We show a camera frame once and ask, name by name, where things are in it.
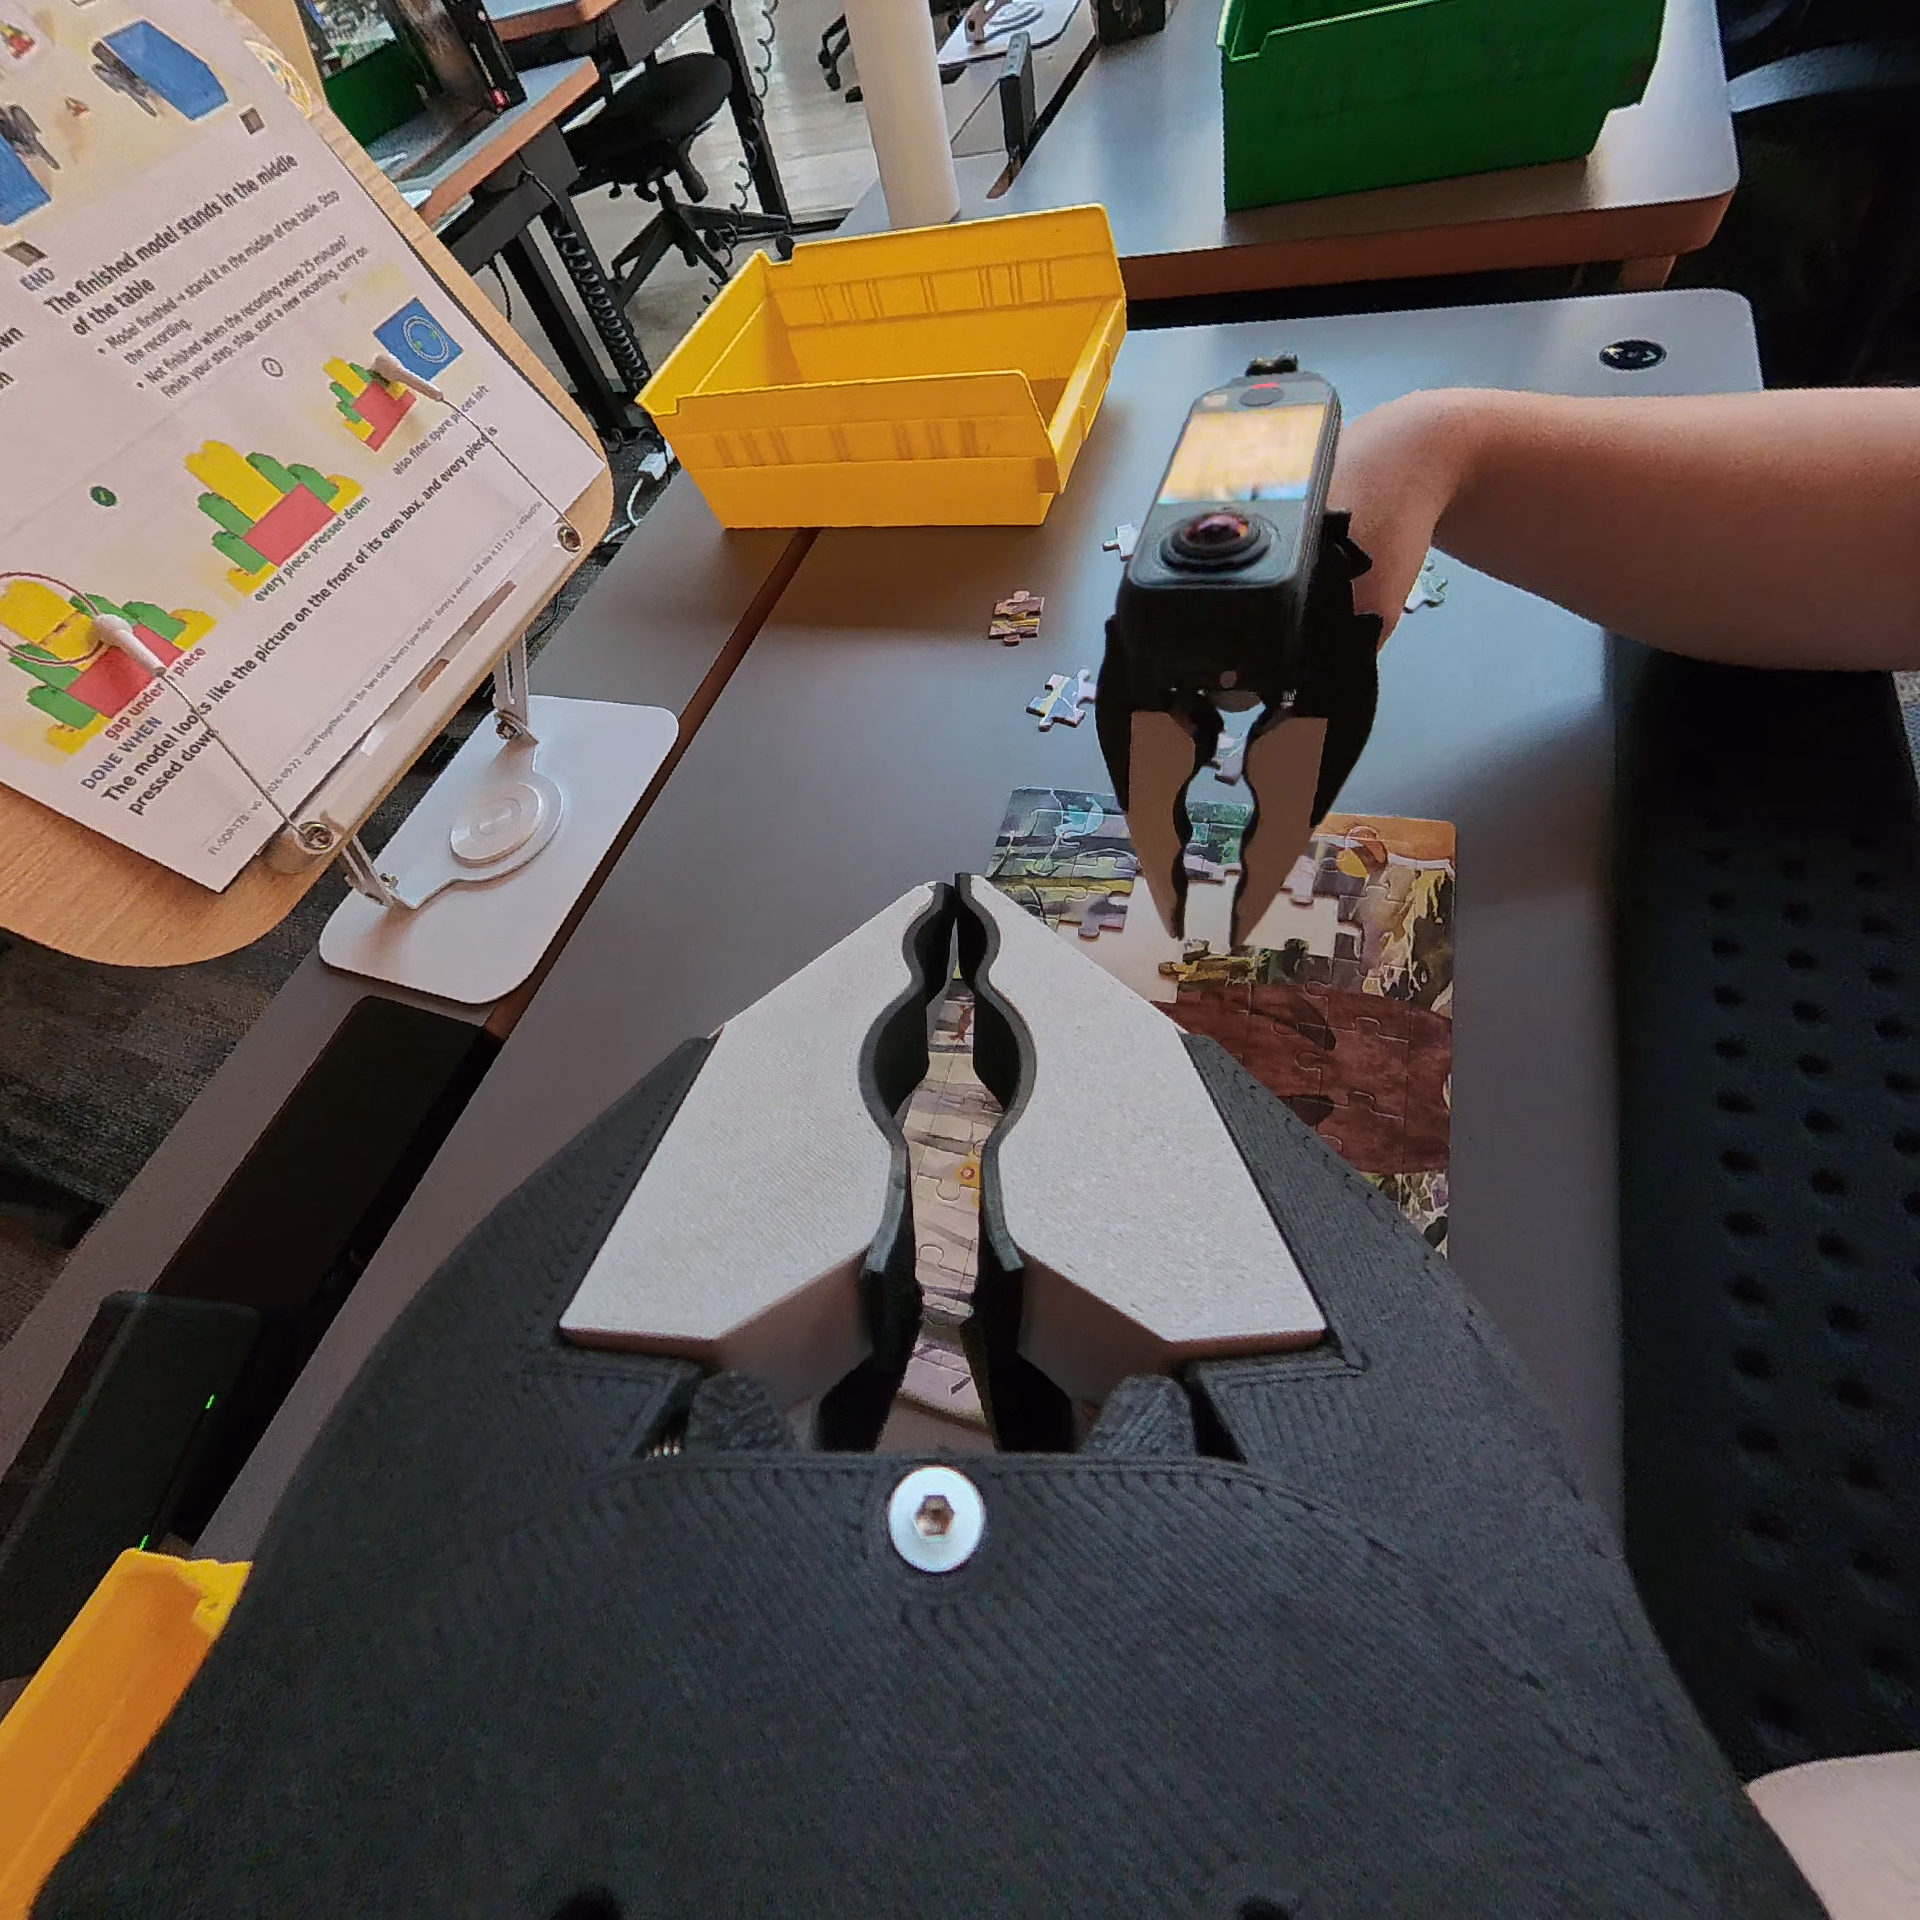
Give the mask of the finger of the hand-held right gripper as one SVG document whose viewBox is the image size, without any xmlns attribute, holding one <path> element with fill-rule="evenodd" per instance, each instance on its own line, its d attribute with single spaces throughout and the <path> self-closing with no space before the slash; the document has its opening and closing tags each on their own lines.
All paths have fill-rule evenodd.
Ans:
<svg viewBox="0 0 1920 1920">
<path fill-rule="evenodd" d="M 1255 813 L 1238 840 L 1241 878 L 1232 908 L 1236 948 L 1255 940 L 1267 910 L 1311 840 L 1326 739 L 1323 716 L 1291 716 L 1245 741 L 1241 776 Z"/>
<path fill-rule="evenodd" d="M 1187 788 L 1208 765 L 1219 733 L 1220 717 L 1214 703 L 1133 711 L 1129 721 L 1125 819 L 1135 845 L 1137 878 L 1172 940 L 1187 936 Z"/>
</svg>

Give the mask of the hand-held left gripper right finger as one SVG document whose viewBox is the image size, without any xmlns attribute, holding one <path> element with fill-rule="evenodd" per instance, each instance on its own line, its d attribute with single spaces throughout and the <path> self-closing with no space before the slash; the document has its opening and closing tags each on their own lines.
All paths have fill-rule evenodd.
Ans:
<svg viewBox="0 0 1920 1920">
<path fill-rule="evenodd" d="M 1152 1001 L 982 878 L 960 878 L 980 1155 L 967 1352 L 1003 1451 L 1064 1451 L 1129 1376 L 1293 1352 L 1327 1320 L 1205 1065 Z"/>
</svg>

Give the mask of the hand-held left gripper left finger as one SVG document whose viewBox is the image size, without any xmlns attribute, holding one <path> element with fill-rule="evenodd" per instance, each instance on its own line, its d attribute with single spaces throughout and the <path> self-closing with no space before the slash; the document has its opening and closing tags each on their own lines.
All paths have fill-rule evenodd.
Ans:
<svg viewBox="0 0 1920 1920">
<path fill-rule="evenodd" d="M 953 888 L 912 887 L 733 1015 L 560 1316 L 567 1339 L 759 1379 L 869 1448 L 921 1329 L 897 1124 L 950 973 Z"/>
</svg>

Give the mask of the animal jigsaw puzzle board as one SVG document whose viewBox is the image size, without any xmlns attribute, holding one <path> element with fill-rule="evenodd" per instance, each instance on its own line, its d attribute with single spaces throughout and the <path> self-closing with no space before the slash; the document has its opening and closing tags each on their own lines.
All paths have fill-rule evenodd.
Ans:
<svg viewBox="0 0 1920 1920">
<path fill-rule="evenodd" d="M 1135 851 L 1118 801 L 1019 787 L 987 878 L 1068 943 L 1208 1037 L 1377 1187 L 1448 1241 L 1455 827 L 1332 811 L 1293 864 L 1255 943 L 1212 934 L 1160 948 L 1129 928 Z M 980 1155 L 1000 1109 L 974 1068 L 974 1001 L 953 980 L 928 1071 L 902 1110 L 925 1302 L 902 1396 L 982 1425 L 965 1355 Z"/>
</svg>

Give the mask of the wood-edged grey desk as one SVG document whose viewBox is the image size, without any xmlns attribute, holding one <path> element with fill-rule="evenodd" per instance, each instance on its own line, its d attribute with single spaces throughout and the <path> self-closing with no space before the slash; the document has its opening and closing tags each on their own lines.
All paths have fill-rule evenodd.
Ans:
<svg viewBox="0 0 1920 1920">
<path fill-rule="evenodd" d="M 1164 35 L 1094 55 L 996 197 L 1000 159 L 960 159 L 960 220 L 1102 204 L 1145 303 L 1380 280 L 1405 305 L 1443 279 L 1534 270 L 1619 267 L 1625 289 L 1656 289 L 1736 192 L 1715 7 L 1671 3 L 1641 102 L 1584 159 L 1227 212 L 1215 16 L 1176 5 Z"/>
</svg>

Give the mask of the background desk with black legs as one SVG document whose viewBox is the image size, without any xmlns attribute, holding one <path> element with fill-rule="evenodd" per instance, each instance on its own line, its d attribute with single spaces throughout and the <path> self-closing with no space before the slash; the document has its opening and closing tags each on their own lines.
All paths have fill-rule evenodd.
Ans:
<svg viewBox="0 0 1920 1920">
<path fill-rule="evenodd" d="M 414 197 L 419 216 L 457 262 L 503 267 L 560 358 L 571 398 L 607 441 L 654 441 L 637 395 L 652 371 L 607 261 L 655 215 L 631 187 L 576 189 L 579 167 L 563 131 L 596 112 L 639 64 L 717 55 L 729 99 L 689 143 L 709 184 L 709 244 L 769 239 L 791 255 L 803 231 L 783 197 L 763 120 L 772 36 L 745 40 L 731 5 L 382 5 L 395 36 L 412 40 L 433 99 L 368 147 Z"/>
</svg>

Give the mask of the person's right hand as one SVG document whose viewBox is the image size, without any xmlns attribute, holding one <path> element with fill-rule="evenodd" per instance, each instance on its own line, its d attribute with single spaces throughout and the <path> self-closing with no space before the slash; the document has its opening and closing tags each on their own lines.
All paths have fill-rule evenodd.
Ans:
<svg viewBox="0 0 1920 1920">
<path fill-rule="evenodd" d="M 1401 622 L 1477 438 L 1472 391 L 1411 392 L 1343 422 L 1327 505 L 1372 567 L 1352 584 L 1358 612 L 1380 617 L 1380 639 Z"/>
</svg>

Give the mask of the white metal stand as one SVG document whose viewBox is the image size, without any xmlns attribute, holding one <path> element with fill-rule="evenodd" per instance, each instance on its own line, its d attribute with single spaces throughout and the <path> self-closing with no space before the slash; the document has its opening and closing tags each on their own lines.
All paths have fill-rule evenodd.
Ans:
<svg viewBox="0 0 1920 1920">
<path fill-rule="evenodd" d="M 664 708 L 531 694 L 517 643 L 493 671 L 493 719 L 384 851 L 343 855 L 355 888 L 320 960 L 446 1001 L 503 998 L 560 934 L 676 741 Z"/>
</svg>

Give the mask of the yellow plastic bin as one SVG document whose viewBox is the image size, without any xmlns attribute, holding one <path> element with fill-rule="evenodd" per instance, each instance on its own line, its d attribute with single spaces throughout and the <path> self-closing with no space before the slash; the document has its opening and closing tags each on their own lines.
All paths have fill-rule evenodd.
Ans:
<svg viewBox="0 0 1920 1920">
<path fill-rule="evenodd" d="M 127 1775 L 249 1579 L 249 1563 L 126 1549 L 3 1723 L 3 1916 L 31 1910 L 57 1861 Z"/>
<path fill-rule="evenodd" d="M 1109 212 L 752 254 L 639 395 L 729 531 L 1038 526 L 1125 339 Z"/>
</svg>

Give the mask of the large green plastic bin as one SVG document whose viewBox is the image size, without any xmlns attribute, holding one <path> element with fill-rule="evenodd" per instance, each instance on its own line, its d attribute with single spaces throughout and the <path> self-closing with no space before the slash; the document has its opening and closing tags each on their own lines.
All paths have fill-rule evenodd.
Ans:
<svg viewBox="0 0 1920 1920">
<path fill-rule="evenodd" d="M 1579 159 L 1662 31 L 1662 3 L 1230 3 L 1224 208 Z"/>
</svg>

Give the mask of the black perforated pad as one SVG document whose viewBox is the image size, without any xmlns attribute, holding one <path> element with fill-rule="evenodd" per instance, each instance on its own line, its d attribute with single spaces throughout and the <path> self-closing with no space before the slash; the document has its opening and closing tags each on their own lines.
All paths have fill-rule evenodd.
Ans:
<svg viewBox="0 0 1920 1920">
<path fill-rule="evenodd" d="M 1625 1552 L 1745 1779 L 1918 1739 L 1918 837 L 1886 675 L 1619 708 Z"/>
</svg>

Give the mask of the white paper roll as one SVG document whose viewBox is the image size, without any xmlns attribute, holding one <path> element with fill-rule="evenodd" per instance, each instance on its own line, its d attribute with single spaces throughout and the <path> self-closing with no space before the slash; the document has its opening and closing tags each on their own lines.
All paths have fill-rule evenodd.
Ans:
<svg viewBox="0 0 1920 1920">
<path fill-rule="evenodd" d="M 845 3 L 888 225 L 949 224 L 960 208 L 936 39 L 925 3 Z"/>
</svg>

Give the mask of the black box with green light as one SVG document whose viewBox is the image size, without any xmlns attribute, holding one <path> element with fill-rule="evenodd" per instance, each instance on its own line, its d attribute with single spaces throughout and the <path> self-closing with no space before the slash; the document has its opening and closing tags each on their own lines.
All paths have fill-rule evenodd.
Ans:
<svg viewBox="0 0 1920 1920">
<path fill-rule="evenodd" d="M 172 1526 L 260 1335 L 240 1302 L 113 1291 L 3 1481 L 3 1675 L 31 1673 L 119 1552 Z"/>
</svg>

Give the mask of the black office chair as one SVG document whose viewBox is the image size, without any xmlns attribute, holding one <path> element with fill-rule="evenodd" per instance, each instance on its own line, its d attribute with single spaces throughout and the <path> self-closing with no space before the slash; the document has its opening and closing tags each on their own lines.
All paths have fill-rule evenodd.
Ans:
<svg viewBox="0 0 1920 1920">
<path fill-rule="evenodd" d="M 563 131 L 579 167 L 576 189 L 631 187 L 655 201 L 657 215 L 613 259 L 607 279 L 631 295 L 668 252 L 689 267 L 705 267 L 724 283 L 729 265 L 709 244 L 717 220 L 696 215 L 709 184 L 689 143 L 729 102 L 729 65 L 719 55 L 676 55 L 636 65 L 596 107 Z"/>
</svg>

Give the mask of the small green bin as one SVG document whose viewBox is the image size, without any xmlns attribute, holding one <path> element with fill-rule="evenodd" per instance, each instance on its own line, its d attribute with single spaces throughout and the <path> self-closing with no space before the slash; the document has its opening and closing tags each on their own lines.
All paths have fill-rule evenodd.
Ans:
<svg viewBox="0 0 1920 1920">
<path fill-rule="evenodd" d="M 321 86 L 327 105 L 363 147 L 412 120 L 433 99 L 412 40 L 392 31 L 331 44 Z"/>
</svg>

